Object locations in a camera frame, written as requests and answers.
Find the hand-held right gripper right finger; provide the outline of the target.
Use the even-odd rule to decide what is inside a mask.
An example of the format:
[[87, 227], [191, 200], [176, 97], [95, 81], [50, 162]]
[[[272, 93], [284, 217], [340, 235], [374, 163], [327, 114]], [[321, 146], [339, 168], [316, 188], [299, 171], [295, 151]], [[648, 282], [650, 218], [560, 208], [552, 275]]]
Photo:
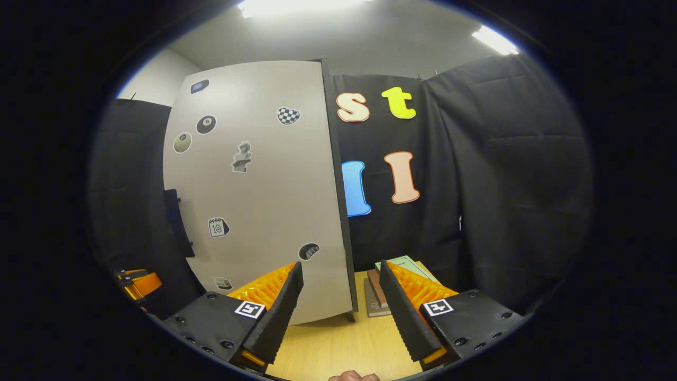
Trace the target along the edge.
[[457, 292], [386, 260], [379, 284], [409, 356], [423, 371], [481, 354], [528, 321], [478, 289]]

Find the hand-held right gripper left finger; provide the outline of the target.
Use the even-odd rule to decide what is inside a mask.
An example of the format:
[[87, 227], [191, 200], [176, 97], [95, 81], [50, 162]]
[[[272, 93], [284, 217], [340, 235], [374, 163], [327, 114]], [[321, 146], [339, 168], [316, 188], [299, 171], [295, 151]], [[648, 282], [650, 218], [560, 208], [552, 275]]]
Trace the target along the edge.
[[207, 292], [162, 327], [220, 364], [262, 375], [277, 357], [302, 290], [303, 267], [293, 262], [227, 295]]

